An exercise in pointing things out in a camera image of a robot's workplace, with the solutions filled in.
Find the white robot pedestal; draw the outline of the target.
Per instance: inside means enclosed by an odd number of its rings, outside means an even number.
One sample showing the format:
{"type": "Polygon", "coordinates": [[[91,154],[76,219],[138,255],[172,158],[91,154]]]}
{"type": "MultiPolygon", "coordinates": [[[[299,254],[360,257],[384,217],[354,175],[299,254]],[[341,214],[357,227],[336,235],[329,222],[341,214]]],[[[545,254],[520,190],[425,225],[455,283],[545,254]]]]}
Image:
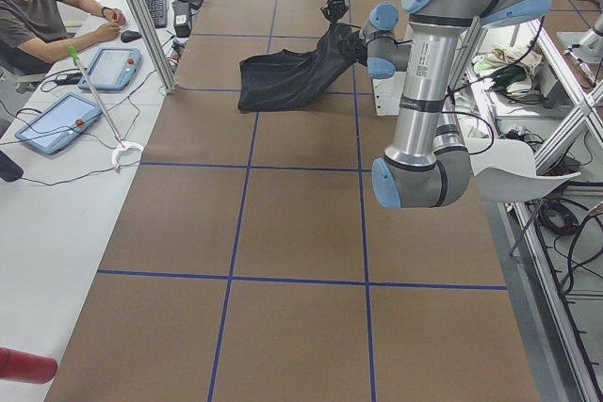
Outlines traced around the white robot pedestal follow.
{"type": "Polygon", "coordinates": [[[403,92],[405,72],[396,72],[387,79],[373,79],[373,95],[378,116],[397,116],[403,92]]]}

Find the aluminium frame post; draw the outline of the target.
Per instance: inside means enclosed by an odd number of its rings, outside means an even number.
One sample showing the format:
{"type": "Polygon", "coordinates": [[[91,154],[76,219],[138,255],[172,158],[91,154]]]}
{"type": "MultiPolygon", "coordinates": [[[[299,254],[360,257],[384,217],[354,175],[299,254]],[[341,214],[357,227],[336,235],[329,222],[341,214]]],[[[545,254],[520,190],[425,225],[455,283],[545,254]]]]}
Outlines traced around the aluminium frame post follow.
{"type": "Polygon", "coordinates": [[[126,0],[134,20],[139,27],[146,48],[154,63],[164,90],[167,94],[174,91],[176,83],[171,66],[164,55],[163,46],[155,32],[155,26],[152,17],[146,7],[144,0],[126,0]]]}

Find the seated person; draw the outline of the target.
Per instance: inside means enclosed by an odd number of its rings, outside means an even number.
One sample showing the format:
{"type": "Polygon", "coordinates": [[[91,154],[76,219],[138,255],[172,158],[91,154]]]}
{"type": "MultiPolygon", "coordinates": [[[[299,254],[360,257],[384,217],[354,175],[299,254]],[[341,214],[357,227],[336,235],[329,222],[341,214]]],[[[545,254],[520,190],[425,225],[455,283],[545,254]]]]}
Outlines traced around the seated person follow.
{"type": "Polygon", "coordinates": [[[115,40],[126,19],[118,8],[95,0],[1,0],[1,67],[19,76],[48,73],[70,55],[115,40]],[[78,8],[106,22],[85,35],[68,33],[58,3],[78,8]]]}

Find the black graphic t-shirt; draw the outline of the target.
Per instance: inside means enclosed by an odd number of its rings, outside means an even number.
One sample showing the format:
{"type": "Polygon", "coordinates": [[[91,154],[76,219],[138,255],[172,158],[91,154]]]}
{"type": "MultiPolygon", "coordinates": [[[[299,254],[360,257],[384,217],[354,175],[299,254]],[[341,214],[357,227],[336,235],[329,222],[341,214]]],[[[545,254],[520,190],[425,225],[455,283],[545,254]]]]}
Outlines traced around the black graphic t-shirt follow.
{"type": "Polygon", "coordinates": [[[350,35],[360,38],[360,30],[350,24],[332,24],[313,51],[283,49],[241,61],[238,109],[273,112],[307,107],[355,64],[348,63],[337,48],[350,35]]]}

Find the metal reacher grabber tool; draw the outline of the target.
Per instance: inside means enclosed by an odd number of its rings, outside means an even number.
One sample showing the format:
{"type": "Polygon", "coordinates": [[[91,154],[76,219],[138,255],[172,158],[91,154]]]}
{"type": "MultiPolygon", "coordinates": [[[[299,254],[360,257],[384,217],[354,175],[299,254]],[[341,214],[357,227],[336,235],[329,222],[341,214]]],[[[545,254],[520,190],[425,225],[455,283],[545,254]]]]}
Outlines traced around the metal reacher grabber tool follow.
{"type": "Polygon", "coordinates": [[[79,55],[78,55],[75,47],[69,46],[68,52],[69,52],[70,57],[73,60],[73,64],[76,66],[76,68],[80,72],[82,72],[82,76],[83,76],[84,80],[86,81],[86,83],[88,84],[90,92],[91,92],[94,100],[100,106],[103,116],[105,117],[108,125],[110,126],[110,128],[113,132],[115,139],[117,140],[117,146],[113,149],[112,154],[111,154],[111,164],[112,164],[113,168],[115,169],[115,171],[117,173],[119,173],[122,168],[122,166],[119,162],[120,155],[122,153],[127,153],[130,150],[138,150],[138,151],[142,152],[144,150],[144,147],[139,143],[128,141],[128,140],[124,139],[124,137],[122,136],[118,127],[114,123],[113,119],[111,119],[108,111],[106,110],[106,107],[103,104],[103,101],[101,100],[98,91],[96,90],[95,86],[92,84],[92,81],[90,80],[90,76],[87,73],[87,70],[82,66],[79,55]]]}

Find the teach pendant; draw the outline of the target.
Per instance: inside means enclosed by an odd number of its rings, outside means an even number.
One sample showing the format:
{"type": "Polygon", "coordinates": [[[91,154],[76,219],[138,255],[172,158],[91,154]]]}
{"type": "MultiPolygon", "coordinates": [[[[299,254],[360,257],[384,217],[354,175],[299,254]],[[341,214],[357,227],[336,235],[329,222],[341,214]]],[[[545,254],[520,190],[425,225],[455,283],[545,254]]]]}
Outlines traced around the teach pendant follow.
{"type": "Polygon", "coordinates": [[[137,48],[103,47],[96,51],[86,73],[97,90],[122,91],[133,80],[141,59],[137,48]]]}
{"type": "Polygon", "coordinates": [[[14,136],[38,153],[53,155],[70,146],[101,115],[98,104],[68,93],[28,121],[14,136]]]}

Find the red cylinder object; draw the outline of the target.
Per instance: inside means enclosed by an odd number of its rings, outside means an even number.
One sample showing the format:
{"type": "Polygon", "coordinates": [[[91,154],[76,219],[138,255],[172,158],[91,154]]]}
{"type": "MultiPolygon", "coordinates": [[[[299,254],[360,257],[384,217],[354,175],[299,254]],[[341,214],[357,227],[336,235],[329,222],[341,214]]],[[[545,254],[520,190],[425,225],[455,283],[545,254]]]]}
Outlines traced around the red cylinder object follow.
{"type": "Polygon", "coordinates": [[[57,372],[57,362],[49,357],[1,348],[1,379],[44,384],[57,372]]]}

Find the black computer mouse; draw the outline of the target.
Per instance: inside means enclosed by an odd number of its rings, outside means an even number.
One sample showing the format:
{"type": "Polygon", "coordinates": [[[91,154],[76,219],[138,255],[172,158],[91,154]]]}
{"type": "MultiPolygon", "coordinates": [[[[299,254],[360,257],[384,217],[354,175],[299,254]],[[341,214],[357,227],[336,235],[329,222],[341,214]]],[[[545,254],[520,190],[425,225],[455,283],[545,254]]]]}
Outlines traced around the black computer mouse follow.
{"type": "Polygon", "coordinates": [[[132,41],[138,40],[140,38],[141,38],[141,34],[138,31],[134,31],[134,30],[124,30],[120,35],[120,39],[123,43],[132,42],[132,41]]]}

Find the near teach pendant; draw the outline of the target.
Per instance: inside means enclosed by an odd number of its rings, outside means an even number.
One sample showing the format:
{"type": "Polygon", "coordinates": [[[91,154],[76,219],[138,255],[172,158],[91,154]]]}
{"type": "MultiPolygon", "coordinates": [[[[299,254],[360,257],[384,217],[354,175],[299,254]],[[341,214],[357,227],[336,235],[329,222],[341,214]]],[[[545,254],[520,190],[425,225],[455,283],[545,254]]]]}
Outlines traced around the near teach pendant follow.
{"type": "Polygon", "coordinates": [[[98,104],[68,93],[28,121],[14,136],[38,153],[53,155],[70,146],[101,115],[98,104]]]}

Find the black keyboard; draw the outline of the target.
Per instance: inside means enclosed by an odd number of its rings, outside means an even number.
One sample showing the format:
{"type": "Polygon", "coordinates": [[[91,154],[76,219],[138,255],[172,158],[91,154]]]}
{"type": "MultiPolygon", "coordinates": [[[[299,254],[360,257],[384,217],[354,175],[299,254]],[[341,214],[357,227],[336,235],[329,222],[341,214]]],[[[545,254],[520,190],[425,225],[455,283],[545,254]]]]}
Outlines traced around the black keyboard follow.
{"type": "Polygon", "coordinates": [[[165,28],[168,22],[167,0],[143,0],[155,28],[165,28]]]}

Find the white plastic chair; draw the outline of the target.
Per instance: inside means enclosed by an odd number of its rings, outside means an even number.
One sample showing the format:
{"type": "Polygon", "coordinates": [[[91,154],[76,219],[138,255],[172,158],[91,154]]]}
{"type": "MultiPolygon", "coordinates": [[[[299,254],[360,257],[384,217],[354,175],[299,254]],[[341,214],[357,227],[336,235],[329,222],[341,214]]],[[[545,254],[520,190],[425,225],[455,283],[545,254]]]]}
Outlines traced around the white plastic chair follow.
{"type": "Polygon", "coordinates": [[[532,148],[519,140],[466,137],[473,174],[485,201],[524,202],[541,199],[554,189],[580,176],[536,174],[532,148]]]}

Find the far teach pendant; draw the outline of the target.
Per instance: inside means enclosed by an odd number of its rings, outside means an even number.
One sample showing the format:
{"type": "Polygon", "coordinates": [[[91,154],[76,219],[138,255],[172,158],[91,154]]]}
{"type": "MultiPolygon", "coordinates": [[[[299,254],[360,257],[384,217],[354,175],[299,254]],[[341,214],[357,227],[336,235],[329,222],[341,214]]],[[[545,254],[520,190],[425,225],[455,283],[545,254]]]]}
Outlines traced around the far teach pendant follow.
{"type": "Polygon", "coordinates": [[[141,59],[137,48],[103,47],[96,51],[86,73],[97,90],[122,91],[133,80],[141,59]]]}

